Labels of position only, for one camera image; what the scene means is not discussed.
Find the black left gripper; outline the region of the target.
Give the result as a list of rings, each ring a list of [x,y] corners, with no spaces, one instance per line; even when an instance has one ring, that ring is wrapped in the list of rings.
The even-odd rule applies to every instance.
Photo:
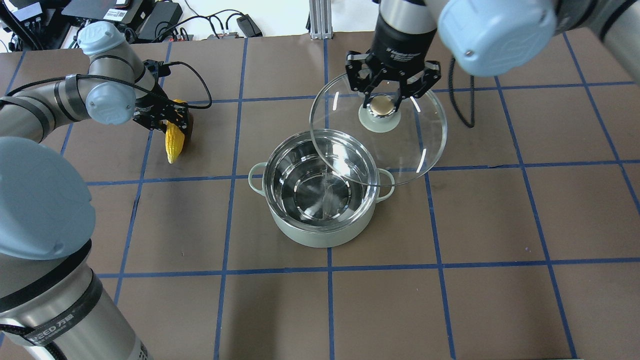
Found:
[[[151,93],[158,97],[146,94],[135,101],[133,121],[147,130],[163,133],[167,132],[170,123],[170,131],[174,133],[175,139],[178,139],[178,133],[181,133],[185,141],[190,141],[194,130],[194,117],[190,114],[187,103],[174,100],[178,104],[170,105],[166,102],[169,98],[160,85],[154,85]],[[172,107],[169,122],[165,117]]]

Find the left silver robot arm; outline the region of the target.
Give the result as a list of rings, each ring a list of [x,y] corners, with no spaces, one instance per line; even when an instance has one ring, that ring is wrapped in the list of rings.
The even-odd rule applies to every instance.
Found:
[[[1,98],[1,333],[37,360],[151,360],[88,264],[96,226],[89,187],[42,141],[84,120],[133,120],[164,133],[174,163],[193,118],[159,85],[170,65],[141,60],[113,23],[91,23],[77,41],[89,58],[86,75]]]

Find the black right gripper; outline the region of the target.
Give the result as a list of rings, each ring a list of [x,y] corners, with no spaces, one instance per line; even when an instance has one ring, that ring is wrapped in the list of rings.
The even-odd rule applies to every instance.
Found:
[[[386,20],[375,24],[374,38],[365,54],[346,54],[346,75],[352,91],[364,95],[361,105],[366,109],[372,93],[383,81],[396,82],[393,111],[399,112],[404,100],[422,96],[442,77],[441,64],[426,60],[436,28],[428,25],[417,34],[400,31]]]

